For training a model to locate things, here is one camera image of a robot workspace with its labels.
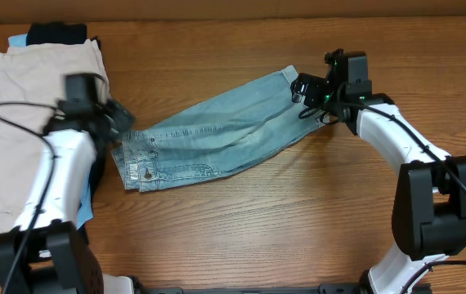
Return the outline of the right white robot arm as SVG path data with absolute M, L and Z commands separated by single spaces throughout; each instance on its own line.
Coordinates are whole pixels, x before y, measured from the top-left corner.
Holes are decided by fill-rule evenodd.
M 425 139 L 385 93 L 375 93 L 363 51 L 325 54 L 325 77 L 300 73 L 292 100 L 300 119 L 319 113 L 344 123 L 372 145 L 397 174 L 392 209 L 394 243 L 356 283 L 323 283 L 321 293 L 430 293 L 420 279 L 435 267 L 457 265 L 466 248 L 466 156 L 452 156 Z

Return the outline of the light blue denim shorts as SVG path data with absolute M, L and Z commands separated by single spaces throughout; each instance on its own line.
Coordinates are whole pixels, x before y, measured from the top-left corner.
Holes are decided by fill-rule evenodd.
M 125 189 L 148 192 L 232 176 L 278 154 L 322 127 L 292 101 L 290 65 L 205 100 L 112 150 Z

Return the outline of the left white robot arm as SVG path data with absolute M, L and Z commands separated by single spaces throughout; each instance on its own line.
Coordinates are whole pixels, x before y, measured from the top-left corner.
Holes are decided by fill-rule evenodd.
M 77 230 L 83 187 L 92 164 L 128 131 L 134 117 L 103 100 L 96 73 L 65 76 L 65 98 L 36 137 L 45 148 L 25 208 L 0 234 L 4 293 L 138 293 L 132 278 L 103 274 Z

